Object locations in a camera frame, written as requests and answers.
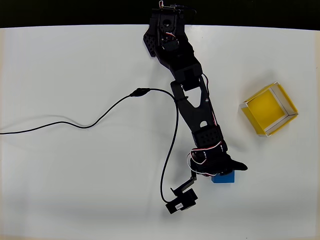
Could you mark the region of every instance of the cable connector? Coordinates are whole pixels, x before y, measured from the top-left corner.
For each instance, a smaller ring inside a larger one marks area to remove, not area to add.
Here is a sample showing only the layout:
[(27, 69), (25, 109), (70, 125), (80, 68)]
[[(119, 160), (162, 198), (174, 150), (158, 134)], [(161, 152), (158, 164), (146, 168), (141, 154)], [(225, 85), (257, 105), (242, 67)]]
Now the cable connector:
[(134, 90), (129, 96), (130, 97), (141, 97), (143, 95), (146, 95), (148, 92), (150, 92), (150, 88), (144, 87), (144, 88), (137, 88)]

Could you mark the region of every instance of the wire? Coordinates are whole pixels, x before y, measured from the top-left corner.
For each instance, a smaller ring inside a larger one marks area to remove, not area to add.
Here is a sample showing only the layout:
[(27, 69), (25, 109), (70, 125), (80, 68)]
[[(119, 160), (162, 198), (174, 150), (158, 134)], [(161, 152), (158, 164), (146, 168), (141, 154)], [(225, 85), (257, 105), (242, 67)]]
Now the wire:
[(68, 125), (71, 125), (71, 126), (74, 126), (76, 128), (79, 128), (79, 129), (89, 129), (89, 128), (92, 128), (94, 125), (96, 125), (104, 116), (106, 116), (116, 105), (118, 105), (119, 103), (121, 103), (123, 100), (129, 98), (130, 96), (125, 96), (123, 98), (121, 98), (119, 101), (117, 101), (115, 104), (113, 104), (101, 117), (98, 118), (97, 121), (95, 121), (93, 124), (91, 125), (88, 125), (88, 126), (80, 126), (80, 125), (76, 125), (72, 122), (68, 122), (68, 121), (55, 121), (55, 122), (52, 122), (52, 123), (48, 123), (48, 124), (45, 124), (45, 125), (42, 125), (42, 126), (38, 126), (38, 127), (35, 127), (35, 128), (31, 128), (31, 129), (28, 129), (28, 130), (22, 130), (22, 131), (10, 131), (10, 132), (0, 132), (0, 135), (9, 135), (9, 134), (23, 134), (23, 133), (27, 133), (27, 132), (32, 132), (32, 131), (35, 131), (35, 130), (38, 130), (38, 129), (43, 129), (45, 127), (49, 127), (49, 126), (52, 126), (52, 125), (56, 125), (56, 124), (68, 124)]
[(189, 163), (189, 156), (190, 156), (190, 153), (186, 156), (186, 163), (188, 164), (189, 168), (191, 169), (191, 171), (195, 172), (196, 174), (201, 174), (201, 175), (209, 175), (211, 177), (217, 175), (217, 174), (210, 174), (210, 173), (207, 173), (207, 172), (198, 172), (198, 171), (195, 171), (191, 168), (191, 165)]
[(192, 151), (206, 151), (206, 150), (214, 149), (215, 147), (219, 146), (221, 143), (222, 143), (222, 141), (218, 142), (217, 145), (210, 146), (210, 147), (207, 147), (207, 148), (193, 148), (191, 150), (191, 152)]
[(172, 37), (174, 37), (175, 39), (177, 38), (175, 35), (173, 35), (171, 32), (166, 32), (165, 34), (170, 35)]
[(68, 124), (68, 125), (74, 126), (76, 128), (79, 128), (79, 129), (89, 129), (89, 128), (92, 128), (94, 125), (96, 125), (104, 116), (106, 116), (116, 105), (121, 103), (123, 100), (125, 100), (125, 99), (127, 99), (129, 97), (141, 97), (141, 96), (145, 95), (146, 93), (148, 93), (149, 91), (157, 91), (157, 92), (165, 93), (165, 94), (169, 95), (173, 99), (174, 104), (175, 104), (175, 110), (176, 110), (175, 128), (174, 128), (173, 138), (172, 138), (172, 142), (171, 142), (171, 145), (170, 145), (170, 148), (169, 148), (169, 152), (168, 152), (168, 154), (166, 156), (166, 159), (165, 159), (165, 162), (164, 162), (164, 166), (163, 166), (162, 174), (161, 174), (161, 180), (160, 180), (161, 198), (165, 203), (169, 203), (164, 198), (163, 181), (164, 181), (164, 175), (165, 175), (166, 167), (167, 167), (167, 164), (168, 164), (168, 160), (170, 158), (172, 149), (173, 149), (175, 141), (176, 141), (176, 136), (177, 136), (177, 131), (178, 131), (178, 123), (179, 123), (179, 109), (178, 109), (178, 104), (177, 104), (177, 101), (176, 101), (175, 97), (170, 92), (168, 92), (166, 90), (162, 90), (162, 89), (159, 89), (159, 88), (138, 88), (137, 90), (133, 91), (130, 95), (121, 98), (119, 101), (117, 101), (115, 104), (113, 104), (101, 117), (98, 118), (97, 121), (95, 121), (95, 123), (93, 123), (91, 125), (88, 125), (88, 126), (80, 126), (80, 125), (76, 125), (76, 124), (73, 124), (73, 123), (68, 122), (68, 121), (56, 121), (56, 122), (52, 122), (52, 123), (49, 123), (49, 124), (46, 124), (46, 125), (42, 125), (42, 126), (38, 126), (38, 127), (35, 127), (35, 128), (31, 128), (31, 129), (28, 129), (28, 130), (11, 131), (11, 132), (0, 132), (0, 135), (22, 134), (22, 133), (32, 132), (32, 131), (35, 131), (35, 130), (38, 130), (38, 129), (42, 129), (42, 128), (45, 128), (45, 127), (49, 127), (49, 126), (52, 126), (52, 125), (56, 125), (56, 124)]
[(172, 149), (174, 147), (174, 144), (175, 144), (175, 141), (176, 141), (176, 136), (177, 136), (177, 131), (178, 131), (178, 123), (179, 123), (179, 109), (178, 109), (178, 103), (175, 99), (175, 97), (168, 91), (166, 90), (162, 90), (162, 89), (158, 89), (158, 88), (150, 88), (150, 90), (152, 91), (158, 91), (158, 92), (162, 92), (162, 93), (165, 93), (165, 94), (168, 94), (174, 101), (174, 104), (175, 104), (175, 110), (176, 110), (176, 119), (175, 119), (175, 128), (174, 128), (174, 134), (173, 134), (173, 138), (172, 138), (172, 142), (171, 142), (171, 145), (170, 145), (170, 148), (169, 148), (169, 152), (166, 156), (166, 159), (165, 159), (165, 162), (164, 162), (164, 166), (163, 166), (163, 169), (162, 169), (162, 174), (161, 174), (161, 180), (160, 180), (160, 194), (161, 194), (161, 198), (162, 200), (165, 202), (165, 203), (169, 203), (167, 200), (165, 200), (164, 198), (164, 193), (163, 193), (163, 182), (164, 182), (164, 176), (165, 176), (165, 171), (166, 171), (166, 167), (167, 167), (167, 164), (168, 164), (168, 160), (170, 158), (170, 155), (171, 155), (171, 152), (172, 152)]
[[(211, 146), (211, 147), (208, 147), (208, 148), (193, 148), (191, 151), (190, 151), (190, 156), (191, 156), (191, 159), (196, 163), (196, 164), (199, 164), (199, 165), (202, 165), (205, 163), (205, 161), (207, 160), (207, 155), (206, 155), (206, 150), (210, 150), (210, 149), (214, 149), (216, 148), (217, 146), (219, 146), (220, 144), (222, 143), (222, 141), (220, 141), (217, 145), (215, 146)], [(193, 152), (196, 152), (196, 151), (203, 151), (204, 153), (204, 156), (205, 156), (205, 159), (203, 160), (203, 162), (197, 162), (194, 157), (193, 157)]]

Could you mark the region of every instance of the box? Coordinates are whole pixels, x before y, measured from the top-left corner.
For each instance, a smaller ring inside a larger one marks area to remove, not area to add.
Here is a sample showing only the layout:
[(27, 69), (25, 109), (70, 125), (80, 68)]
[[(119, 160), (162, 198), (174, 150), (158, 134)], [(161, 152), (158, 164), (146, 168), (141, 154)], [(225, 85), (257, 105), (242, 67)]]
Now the box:
[(215, 175), (211, 177), (211, 180), (215, 184), (232, 184), (235, 182), (235, 171), (227, 175)]
[(298, 110), (278, 82), (258, 91), (240, 108), (261, 137), (271, 136), (298, 116)]

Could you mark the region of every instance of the red and white wire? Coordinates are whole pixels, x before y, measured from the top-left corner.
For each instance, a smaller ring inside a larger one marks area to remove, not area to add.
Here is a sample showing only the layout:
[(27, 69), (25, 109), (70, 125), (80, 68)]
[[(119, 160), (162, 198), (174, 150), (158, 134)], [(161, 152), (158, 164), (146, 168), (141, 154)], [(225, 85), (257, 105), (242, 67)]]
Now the red and white wire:
[(212, 113), (212, 117), (213, 117), (214, 125), (216, 125), (216, 126), (217, 126), (217, 121), (216, 121), (216, 118), (215, 118), (214, 113)]
[(204, 164), (204, 163), (206, 162), (206, 160), (207, 160), (206, 153), (204, 153), (205, 159), (203, 160), (203, 162), (197, 162), (197, 161), (194, 159), (193, 155), (192, 155), (192, 151), (191, 151), (189, 154), (190, 154), (190, 156), (191, 156), (191, 159), (192, 159), (196, 164), (202, 165), (202, 164)]
[(171, 32), (166, 32), (165, 34), (170, 35), (170, 36), (172, 36), (172, 37), (174, 37), (176, 39), (176, 36), (173, 35)]
[(207, 147), (207, 148), (193, 148), (193, 149), (190, 151), (190, 153), (193, 152), (193, 151), (206, 151), (206, 150), (214, 149), (214, 148), (216, 148), (217, 146), (219, 146), (220, 144), (222, 144), (222, 141), (218, 142), (217, 145), (214, 145), (214, 146), (211, 146), (211, 147)]
[(198, 171), (195, 171), (191, 168), (191, 165), (189, 163), (189, 156), (190, 156), (190, 153), (186, 156), (186, 163), (188, 164), (189, 168), (191, 169), (191, 171), (195, 172), (196, 174), (201, 174), (201, 175), (209, 175), (211, 177), (217, 175), (217, 174), (210, 174), (210, 173), (207, 173), (207, 172), (198, 172)]

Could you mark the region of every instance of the black background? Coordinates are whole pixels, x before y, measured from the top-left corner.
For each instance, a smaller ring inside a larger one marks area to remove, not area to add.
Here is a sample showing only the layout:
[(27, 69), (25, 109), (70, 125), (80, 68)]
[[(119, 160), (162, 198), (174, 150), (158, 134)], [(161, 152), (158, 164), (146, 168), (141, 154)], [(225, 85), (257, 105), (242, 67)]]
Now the black background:
[[(196, 25), (320, 30), (320, 0), (176, 0), (197, 10)], [(0, 28), (148, 24), (157, 0), (0, 0)]]

